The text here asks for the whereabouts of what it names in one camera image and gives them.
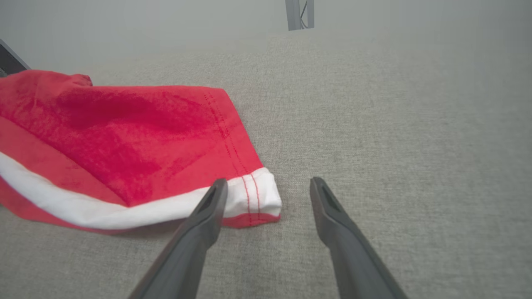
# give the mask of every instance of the metal pole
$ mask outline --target metal pole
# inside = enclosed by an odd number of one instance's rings
[[[306,19],[308,28],[314,28],[314,0],[306,1]]]
[[[286,18],[288,19],[288,31],[300,30],[301,20],[300,20],[299,0],[285,0],[285,3],[286,3]]]

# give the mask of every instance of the red stitching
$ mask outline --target red stitching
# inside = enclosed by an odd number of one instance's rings
[[[251,178],[253,179],[253,183],[255,184],[255,190],[257,190],[257,216],[259,217],[259,220],[261,220],[261,201],[259,199],[259,188],[257,187],[257,181],[255,181],[255,178],[253,177],[253,173],[251,173]]]
[[[214,117],[214,120],[215,120],[216,124],[218,125],[218,129],[220,130],[220,135],[222,136],[223,144],[226,147],[227,155],[229,156],[229,159],[231,160],[231,164],[232,164],[233,168],[235,169],[235,177],[236,177],[236,176],[238,176],[238,171],[236,169],[235,163],[232,160],[231,152],[229,151],[229,147],[227,146],[226,139],[223,136],[222,126],[220,125],[220,122],[218,121],[218,118],[216,117],[216,113],[215,113],[214,109],[212,108],[211,102],[209,102],[209,99],[207,99],[207,96],[205,94],[203,94],[203,96],[205,97],[205,100],[207,101],[207,104],[209,105],[209,108],[211,109],[212,116]]]
[[[209,94],[209,97],[211,99],[214,99],[214,97],[212,96],[211,93],[208,93]],[[246,166],[244,166],[244,164],[242,164],[242,160],[240,159],[240,156],[238,155],[238,151],[236,150],[236,147],[235,147],[235,143],[233,142],[233,139],[231,137],[231,134],[229,133],[229,129],[227,128],[227,125],[226,125],[226,122],[225,122],[225,119],[223,118],[223,115],[222,115],[222,112],[220,111],[220,108],[218,107],[218,105],[216,105],[216,110],[218,111],[218,114],[220,115],[220,119],[222,120],[222,123],[223,123],[223,126],[225,128],[225,131],[226,131],[226,134],[227,134],[227,137],[229,137],[229,142],[231,142],[231,145],[233,147],[233,151],[235,151],[235,154],[236,154],[236,158],[238,160],[238,162],[240,163],[240,166],[242,166],[242,168],[244,169],[244,172],[245,173],[248,173],[247,169],[246,169]],[[247,213],[250,215],[250,226],[251,226],[251,208],[250,208],[250,195],[249,195],[249,192],[247,190],[247,185],[246,185],[246,181],[244,180],[244,176],[242,176],[242,181],[244,181],[244,188],[246,189],[246,195],[247,195]]]
[[[251,210],[250,210],[250,194],[247,191],[247,185],[246,180],[244,179],[244,176],[242,177],[242,181],[244,182],[244,188],[246,189],[246,196],[247,196],[247,214],[250,216],[250,226],[251,226]]]

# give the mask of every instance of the gray fabric surface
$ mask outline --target gray fabric surface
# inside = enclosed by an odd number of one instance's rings
[[[87,70],[97,85],[224,88],[283,200],[224,228],[198,298],[335,298],[322,176],[412,298],[532,297],[532,60],[525,42],[308,30]],[[176,226],[103,236],[0,207],[1,298],[121,298]]]

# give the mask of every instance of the black object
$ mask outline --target black object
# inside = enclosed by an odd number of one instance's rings
[[[0,77],[29,69],[7,44],[0,39]]]
[[[214,182],[138,283],[130,299],[195,298],[207,249],[218,239],[227,182]]]
[[[318,235],[331,253],[340,297],[406,299],[323,179],[310,180],[310,198]]]

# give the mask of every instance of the red cloth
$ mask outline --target red cloth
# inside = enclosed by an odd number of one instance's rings
[[[93,86],[85,75],[36,70],[0,79],[0,152],[55,186],[124,206],[263,167],[223,89]],[[3,180],[0,203],[73,226]]]

